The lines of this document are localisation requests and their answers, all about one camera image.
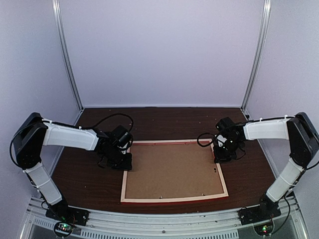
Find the right aluminium corner post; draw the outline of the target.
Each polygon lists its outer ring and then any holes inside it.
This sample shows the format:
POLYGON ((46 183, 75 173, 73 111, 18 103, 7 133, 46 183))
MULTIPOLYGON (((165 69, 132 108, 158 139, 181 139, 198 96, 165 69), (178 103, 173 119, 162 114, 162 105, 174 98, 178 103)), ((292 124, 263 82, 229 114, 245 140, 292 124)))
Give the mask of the right aluminium corner post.
POLYGON ((257 78, 258 69, 261 63, 262 52, 264 49, 264 45, 265 45, 267 33, 268 33, 268 28, 269 28, 271 7, 272 7, 272 1, 264 0, 264 6, 263 6, 262 17, 261 17, 261 24, 260 24, 255 56, 254 56, 253 65, 252 65, 252 69, 249 76, 248 85, 247 85, 244 99, 241 105, 241 110, 243 112, 247 112, 248 102, 252 94, 253 86, 257 78))

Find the aluminium front rail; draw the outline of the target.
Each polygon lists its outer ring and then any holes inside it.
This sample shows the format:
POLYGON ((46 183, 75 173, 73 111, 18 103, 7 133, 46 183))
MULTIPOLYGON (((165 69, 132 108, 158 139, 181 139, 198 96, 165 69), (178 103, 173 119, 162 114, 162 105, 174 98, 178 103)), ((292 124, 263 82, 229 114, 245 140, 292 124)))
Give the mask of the aluminium front rail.
POLYGON ((281 215, 243 225, 238 209, 190 214, 126 214, 89 210, 87 224, 76 226, 71 239, 263 239, 257 232, 274 227, 271 239, 308 239, 309 233, 294 197, 279 202, 281 215))

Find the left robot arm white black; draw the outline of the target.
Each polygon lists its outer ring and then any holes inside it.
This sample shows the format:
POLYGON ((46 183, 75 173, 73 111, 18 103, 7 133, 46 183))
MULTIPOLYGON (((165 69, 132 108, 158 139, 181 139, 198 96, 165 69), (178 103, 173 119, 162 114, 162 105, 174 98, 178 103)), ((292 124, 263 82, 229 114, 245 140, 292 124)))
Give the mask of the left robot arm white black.
POLYGON ((102 131, 98 129, 98 125, 69 125, 32 112, 10 142, 12 162, 28 176, 48 205, 53 206, 53 214, 61 221, 69 220, 72 211, 65 205, 66 200, 43 163, 45 148, 91 151, 106 160, 108 167, 132 169, 132 155, 128 152, 134 141, 131 129, 118 125, 112 131, 102 131))

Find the aluminium corner post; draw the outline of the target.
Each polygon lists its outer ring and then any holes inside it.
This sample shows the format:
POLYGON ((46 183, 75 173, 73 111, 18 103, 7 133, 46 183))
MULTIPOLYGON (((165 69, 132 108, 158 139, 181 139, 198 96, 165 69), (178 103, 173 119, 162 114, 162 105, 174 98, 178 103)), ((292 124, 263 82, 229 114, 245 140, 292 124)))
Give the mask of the aluminium corner post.
POLYGON ((63 55, 63 62, 65 65, 68 81, 70 83, 71 91, 72 94, 75 98, 77 107, 79 111, 83 111, 84 107, 80 98, 80 94, 78 91, 78 87, 75 81, 72 65, 71 65, 71 59, 69 56, 68 52, 68 47, 67 47, 67 41, 65 37, 65 32, 64 32, 64 26, 63 26, 63 19, 62 19, 62 12, 61 12, 61 6, 60 6, 60 1, 59 0, 53 0, 52 1, 52 6, 53 6, 53 13, 55 17, 55 22, 56 22, 56 27, 59 35, 59 40, 60 40, 60 46, 62 50, 62 55, 63 55))
POLYGON ((252 94, 253 86, 257 78, 258 69, 261 63, 262 52, 264 49, 264 45, 265 45, 267 33, 268 33, 268 28, 269 28, 271 7, 272 7, 272 1, 264 0, 264 6, 263 6, 262 17, 261 17, 261 24, 260 24, 255 56, 254 56, 253 65, 252 65, 252 69, 249 76, 248 85, 247 85, 244 99, 241 105, 241 110, 243 112, 247 112, 248 102, 252 94))

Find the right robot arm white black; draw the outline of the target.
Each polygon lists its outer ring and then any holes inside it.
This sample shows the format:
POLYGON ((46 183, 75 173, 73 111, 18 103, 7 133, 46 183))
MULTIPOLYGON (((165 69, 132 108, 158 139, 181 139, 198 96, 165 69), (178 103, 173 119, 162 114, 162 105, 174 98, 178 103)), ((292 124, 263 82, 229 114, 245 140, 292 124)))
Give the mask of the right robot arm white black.
POLYGON ((310 168, 309 164, 319 150, 319 134, 305 112, 294 116, 233 122, 221 119, 213 136, 214 159, 217 163, 237 159, 237 151, 247 141, 259 141, 276 179, 260 198, 256 208, 259 219, 267 219, 278 206, 279 200, 298 183, 310 168))

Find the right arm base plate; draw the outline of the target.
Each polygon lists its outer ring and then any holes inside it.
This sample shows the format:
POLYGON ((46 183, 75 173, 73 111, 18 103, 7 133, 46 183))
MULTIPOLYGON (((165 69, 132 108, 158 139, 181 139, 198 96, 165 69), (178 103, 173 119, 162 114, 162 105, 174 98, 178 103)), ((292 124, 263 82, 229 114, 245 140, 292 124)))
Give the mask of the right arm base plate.
POLYGON ((257 222, 262 222, 270 220, 271 218, 278 217, 281 215, 280 209, 274 209, 269 211, 262 211, 259 206, 254 206, 250 208, 241 208, 238 211, 238 216, 242 225, 253 224, 257 222))

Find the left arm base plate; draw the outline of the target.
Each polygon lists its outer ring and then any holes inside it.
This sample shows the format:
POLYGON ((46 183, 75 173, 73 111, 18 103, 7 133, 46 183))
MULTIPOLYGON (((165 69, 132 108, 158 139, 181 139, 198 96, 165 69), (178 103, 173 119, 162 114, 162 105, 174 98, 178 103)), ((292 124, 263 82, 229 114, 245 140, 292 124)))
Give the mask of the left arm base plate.
POLYGON ((89 211, 69 206, 49 205, 45 216, 72 225, 86 226, 89 211))

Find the left aluminium corner post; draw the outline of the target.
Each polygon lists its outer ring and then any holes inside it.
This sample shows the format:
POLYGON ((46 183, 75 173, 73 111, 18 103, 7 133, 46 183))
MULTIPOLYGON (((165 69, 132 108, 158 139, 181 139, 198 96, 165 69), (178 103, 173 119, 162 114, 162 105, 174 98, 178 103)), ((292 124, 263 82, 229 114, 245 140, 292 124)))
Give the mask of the left aluminium corner post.
POLYGON ((64 32, 64 26, 63 26, 63 19, 62 19, 62 12, 61 12, 61 6, 60 6, 60 1, 59 0, 53 0, 52 1, 52 6, 53 6, 53 13, 55 17, 55 22, 56 22, 56 27, 59 35, 59 40, 60 40, 60 46, 62 50, 62 55, 63 55, 63 62, 65 65, 68 81, 70 83, 71 91, 72 94, 75 98, 77 107, 79 111, 83 111, 84 107, 80 98, 80 94, 78 91, 78 87, 75 81, 72 65, 71 65, 71 59, 69 56, 68 52, 68 47, 67 47, 67 41, 65 37, 65 32, 64 32))

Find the round led board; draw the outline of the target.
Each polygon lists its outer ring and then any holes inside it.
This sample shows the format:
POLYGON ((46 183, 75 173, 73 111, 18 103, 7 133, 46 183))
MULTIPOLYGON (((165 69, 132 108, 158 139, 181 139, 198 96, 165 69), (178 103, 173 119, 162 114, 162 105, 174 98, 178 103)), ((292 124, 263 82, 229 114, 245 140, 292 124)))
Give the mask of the round led board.
POLYGON ((73 226, 64 222, 57 222, 53 227, 53 231, 58 237, 68 237, 72 234, 73 230, 73 226))
POLYGON ((273 223, 264 223, 264 224, 254 225, 255 233, 262 237, 271 234, 273 230, 274 230, 273 223))

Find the left round led board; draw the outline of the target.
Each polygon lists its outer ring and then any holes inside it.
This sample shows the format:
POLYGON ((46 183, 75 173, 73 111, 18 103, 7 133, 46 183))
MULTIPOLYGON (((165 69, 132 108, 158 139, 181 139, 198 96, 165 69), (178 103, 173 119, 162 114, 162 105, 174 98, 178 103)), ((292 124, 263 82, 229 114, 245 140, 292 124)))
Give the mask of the left round led board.
POLYGON ((53 231, 58 237, 68 237, 72 234, 73 230, 73 226, 64 222, 57 222, 53 227, 53 231))

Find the right round led board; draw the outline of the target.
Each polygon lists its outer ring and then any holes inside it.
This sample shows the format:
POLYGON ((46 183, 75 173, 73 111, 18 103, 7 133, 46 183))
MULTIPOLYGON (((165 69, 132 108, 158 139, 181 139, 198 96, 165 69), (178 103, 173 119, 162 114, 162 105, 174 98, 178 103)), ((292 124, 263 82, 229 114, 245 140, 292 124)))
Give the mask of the right round led board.
POLYGON ((264 224, 254 225, 255 233, 262 237, 271 234, 273 230, 274 230, 273 223, 264 223, 264 224))

